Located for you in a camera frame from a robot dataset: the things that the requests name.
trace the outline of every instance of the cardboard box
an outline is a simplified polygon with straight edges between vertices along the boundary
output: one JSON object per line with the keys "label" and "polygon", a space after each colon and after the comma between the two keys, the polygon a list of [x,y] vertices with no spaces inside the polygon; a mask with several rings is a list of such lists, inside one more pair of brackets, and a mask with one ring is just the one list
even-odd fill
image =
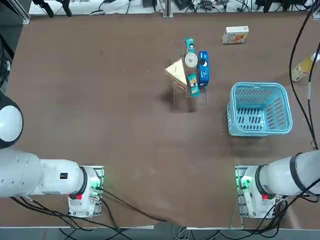
{"label": "cardboard box", "polygon": [[209,83],[209,56],[207,51],[199,51],[198,56],[198,85],[207,86]]}
{"label": "cardboard box", "polygon": [[249,33],[248,26],[227,26],[222,36],[223,44],[242,44]]}

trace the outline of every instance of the yellow bottle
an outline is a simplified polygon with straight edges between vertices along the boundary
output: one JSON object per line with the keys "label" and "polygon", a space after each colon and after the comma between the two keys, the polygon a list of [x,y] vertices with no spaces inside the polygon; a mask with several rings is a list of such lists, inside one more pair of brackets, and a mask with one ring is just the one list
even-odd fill
{"label": "yellow bottle", "polygon": [[[306,59],[304,59],[302,62],[300,62],[295,68],[292,69],[292,80],[294,82],[299,81],[306,75],[310,73],[312,63],[315,59],[316,54],[312,54],[311,56],[308,56]],[[317,63],[320,60],[320,52],[318,53],[318,56],[316,57],[315,62]]]}

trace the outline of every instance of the brown table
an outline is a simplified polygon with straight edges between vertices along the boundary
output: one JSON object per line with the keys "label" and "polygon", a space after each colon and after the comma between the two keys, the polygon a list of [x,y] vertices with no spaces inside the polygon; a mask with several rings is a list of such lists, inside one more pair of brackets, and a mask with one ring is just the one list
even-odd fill
{"label": "brown table", "polygon": [[[104,165],[111,191],[160,218],[183,226],[228,228],[237,197],[235,165],[266,164],[312,150],[288,78],[304,18],[305,13],[293,12],[32,18],[23,27],[7,92],[24,114],[16,147],[40,158]],[[294,64],[316,50],[319,24],[309,21]],[[245,43],[222,45],[227,26],[249,26]],[[207,50],[210,57],[208,104],[189,105],[187,111],[172,107],[171,84],[164,75],[171,41],[185,37],[194,37],[195,49]],[[319,70],[314,71],[311,98],[316,133]],[[226,105],[237,81],[281,83],[290,98],[292,131],[231,137]],[[296,84],[304,104],[306,82]],[[66,196],[37,199],[50,208],[68,209]],[[113,201],[110,205],[121,226],[154,223]],[[1,226],[63,226],[9,199],[1,199],[0,206],[6,216]],[[235,228],[241,226],[237,212]],[[319,229],[319,214],[319,205],[298,201],[283,227]],[[110,223],[106,211],[95,220]],[[246,221],[247,227],[256,225]]]}

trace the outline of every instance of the blue plastic basket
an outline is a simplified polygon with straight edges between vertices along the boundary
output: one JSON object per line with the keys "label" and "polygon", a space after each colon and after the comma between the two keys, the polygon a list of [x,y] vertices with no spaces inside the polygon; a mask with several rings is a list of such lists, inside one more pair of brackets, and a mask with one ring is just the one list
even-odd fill
{"label": "blue plastic basket", "polygon": [[275,82],[238,82],[226,107],[232,136],[284,135],[293,121],[287,91]]}

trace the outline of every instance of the floor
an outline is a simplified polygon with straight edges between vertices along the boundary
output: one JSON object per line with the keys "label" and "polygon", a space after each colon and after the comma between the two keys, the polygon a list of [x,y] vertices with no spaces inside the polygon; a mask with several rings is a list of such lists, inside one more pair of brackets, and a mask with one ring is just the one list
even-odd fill
{"label": "floor", "polygon": [[[31,0],[23,1],[24,7],[28,9],[28,5]],[[7,11],[0,5],[0,23],[3,23],[1,19],[11,19],[9,25],[0,24],[0,33],[5,37],[8,44],[13,50],[16,49],[18,40],[21,33],[21,20],[17,18],[13,13]],[[71,229],[64,230],[67,234],[70,233]],[[215,230],[194,230],[194,236],[196,240],[207,240],[212,236]],[[245,232],[239,230],[224,230],[226,236],[231,238],[240,238],[246,235]],[[72,236],[77,240],[103,240],[114,233],[110,229],[100,228],[95,229],[93,232],[85,232],[78,230]],[[173,225],[170,223],[159,223],[155,225],[153,230],[147,229],[131,229],[126,233],[128,237],[133,240],[144,240],[144,239],[154,239],[154,240],[171,240],[174,238],[173,235]],[[63,240],[65,236],[56,228],[8,228],[0,229],[1,240]],[[280,230],[278,235],[274,238],[275,240],[312,240],[319,238],[318,230]],[[123,236],[117,236],[113,238],[114,240],[124,239]],[[222,240],[224,237],[221,235],[216,237],[217,240]],[[252,236],[249,239],[262,239],[262,237]]]}
{"label": "floor", "polygon": [[[71,229],[63,230],[69,234]],[[215,230],[193,230],[196,240],[208,240],[215,234]],[[240,230],[224,230],[224,235],[230,238],[240,238],[246,236],[247,233]],[[159,223],[154,226],[153,230],[149,229],[131,229],[125,233],[132,240],[172,240],[173,225],[170,223]],[[77,230],[72,237],[76,240],[104,240],[114,235],[110,229],[100,228],[94,231]],[[19,228],[19,229],[0,229],[0,236],[2,240],[63,240],[65,236],[56,228]],[[317,230],[280,230],[274,240],[315,240],[319,238],[319,231]],[[124,240],[123,236],[116,236],[113,240]],[[225,239],[219,235],[216,240]],[[261,240],[261,236],[251,236],[248,240]]]}

